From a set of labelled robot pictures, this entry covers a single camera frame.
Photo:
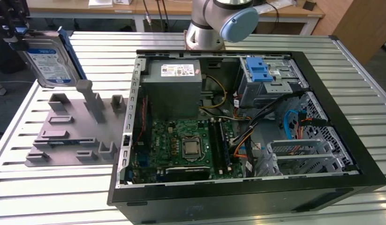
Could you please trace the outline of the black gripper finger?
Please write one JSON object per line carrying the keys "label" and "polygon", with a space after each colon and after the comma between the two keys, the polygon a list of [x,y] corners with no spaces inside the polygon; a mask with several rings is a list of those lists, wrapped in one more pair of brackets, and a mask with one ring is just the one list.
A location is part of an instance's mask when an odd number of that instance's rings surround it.
{"label": "black gripper finger", "polygon": [[30,24],[12,24],[12,25],[3,25],[3,30],[6,33],[6,38],[3,39],[12,50],[15,51],[26,51],[30,48],[27,41],[24,41],[24,37],[30,30]]}

